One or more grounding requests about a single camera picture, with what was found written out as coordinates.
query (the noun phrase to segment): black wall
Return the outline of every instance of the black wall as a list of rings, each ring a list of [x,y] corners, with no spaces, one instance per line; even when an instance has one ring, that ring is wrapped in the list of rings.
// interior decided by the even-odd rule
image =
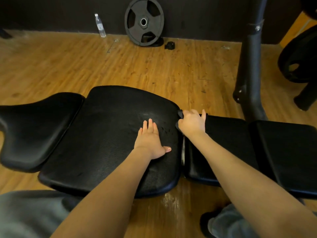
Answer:
[[[39,31],[125,34],[124,15],[132,0],[0,0],[0,27]],[[162,36],[241,41],[249,0],[157,0],[164,11]],[[268,0],[263,43],[279,43],[301,12],[299,0]]]

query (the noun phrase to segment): forearm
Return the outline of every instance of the forearm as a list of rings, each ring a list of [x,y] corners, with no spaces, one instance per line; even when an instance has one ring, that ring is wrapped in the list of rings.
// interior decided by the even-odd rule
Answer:
[[[136,189],[150,162],[148,155],[146,150],[133,150],[74,208],[51,237],[123,237]]]
[[[222,188],[265,237],[308,237],[317,218],[275,182],[214,142],[204,132],[189,137],[207,159]]]

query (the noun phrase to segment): weight plate center hole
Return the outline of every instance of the weight plate center hole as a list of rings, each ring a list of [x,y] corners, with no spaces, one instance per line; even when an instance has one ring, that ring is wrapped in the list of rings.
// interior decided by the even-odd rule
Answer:
[[[146,19],[145,19],[145,18],[142,18],[142,19],[141,19],[141,25],[142,25],[142,26],[145,26],[145,25],[146,25]]]

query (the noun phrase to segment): bottle label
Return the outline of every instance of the bottle label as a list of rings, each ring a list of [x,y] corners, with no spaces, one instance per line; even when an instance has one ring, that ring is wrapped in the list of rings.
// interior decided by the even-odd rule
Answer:
[[[102,31],[102,30],[103,30],[103,25],[102,25],[102,23],[97,24],[97,27],[98,27],[98,30],[99,30],[99,31]]]

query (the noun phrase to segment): person's left hand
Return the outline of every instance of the person's left hand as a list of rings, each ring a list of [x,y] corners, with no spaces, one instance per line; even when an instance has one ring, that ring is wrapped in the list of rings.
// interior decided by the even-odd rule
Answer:
[[[138,132],[134,149],[144,149],[148,151],[151,160],[157,159],[172,150],[171,147],[162,147],[158,127],[156,123],[153,123],[152,119],[149,119],[149,127],[147,126],[146,120],[143,122],[143,128],[140,128]]]

